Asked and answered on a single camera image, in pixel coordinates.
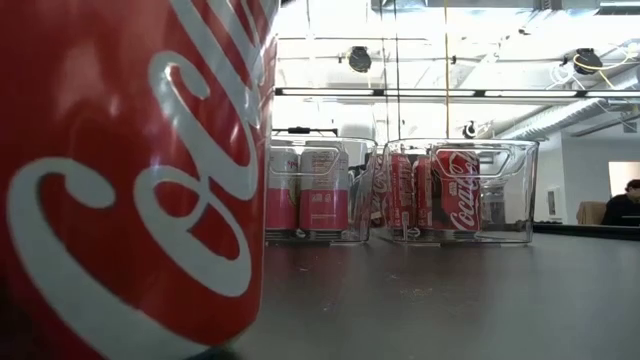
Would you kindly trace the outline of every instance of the fluorescent light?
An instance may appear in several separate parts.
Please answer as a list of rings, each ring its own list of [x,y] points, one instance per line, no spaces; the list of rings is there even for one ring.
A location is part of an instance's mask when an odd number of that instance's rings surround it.
[[[362,89],[282,89],[282,95],[302,96],[371,96],[373,90]]]
[[[640,91],[589,91],[588,97],[640,97]]]
[[[473,90],[449,90],[449,96],[463,97],[473,96],[475,91]],[[425,97],[444,97],[447,96],[446,90],[386,90],[387,96],[425,96]]]
[[[576,91],[530,91],[530,90],[505,90],[505,91],[487,91],[487,97],[573,97]]]
[[[640,1],[607,1],[607,2],[600,3],[600,7],[607,7],[607,6],[620,6],[620,7],[640,6]]]

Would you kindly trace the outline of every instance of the exposed ductwork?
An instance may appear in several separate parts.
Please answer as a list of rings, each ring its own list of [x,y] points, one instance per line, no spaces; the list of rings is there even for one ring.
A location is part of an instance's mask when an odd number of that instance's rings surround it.
[[[611,78],[617,90],[640,90],[640,66],[633,67]],[[592,90],[604,90],[598,85]],[[580,121],[602,115],[609,103],[603,98],[593,98],[567,106],[554,106],[518,123],[499,134],[500,139],[539,139]]]
[[[596,15],[640,15],[640,5],[637,1],[601,1]]]

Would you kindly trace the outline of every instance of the pink can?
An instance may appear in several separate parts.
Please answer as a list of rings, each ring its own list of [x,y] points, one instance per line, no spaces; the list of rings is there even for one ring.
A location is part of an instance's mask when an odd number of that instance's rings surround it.
[[[268,230],[298,228],[300,178],[297,173],[298,154],[291,147],[291,141],[272,140],[267,187]]]
[[[349,155],[342,143],[309,141],[300,157],[300,228],[346,230],[349,225]]]

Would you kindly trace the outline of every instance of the person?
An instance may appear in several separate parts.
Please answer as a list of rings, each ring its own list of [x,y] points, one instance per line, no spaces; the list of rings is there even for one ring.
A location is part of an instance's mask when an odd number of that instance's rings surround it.
[[[602,225],[640,225],[640,179],[629,181],[625,191],[609,200]]]

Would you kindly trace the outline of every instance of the red soda can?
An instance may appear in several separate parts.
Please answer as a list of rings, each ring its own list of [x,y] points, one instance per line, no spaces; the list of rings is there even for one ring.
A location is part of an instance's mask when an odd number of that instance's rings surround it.
[[[3,2],[1,358],[185,359],[256,319],[278,7]]]
[[[300,229],[347,230],[349,156],[341,143],[309,141],[307,145],[315,148],[300,155]]]
[[[433,164],[433,228],[480,230],[480,161],[469,151],[440,151]]]
[[[432,221],[431,157],[420,155],[413,164],[416,218],[419,229],[430,229]]]
[[[405,154],[392,154],[390,158],[389,227],[393,229],[414,228],[415,208],[411,162]]]
[[[271,141],[267,185],[267,230],[298,228],[298,154],[291,143]]]
[[[385,225],[385,218],[387,217],[388,211],[386,198],[387,193],[389,192],[389,181],[387,179],[388,174],[383,168],[383,148],[378,148],[374,161],[375,165],[371,197],[371,227],[379,228]]]

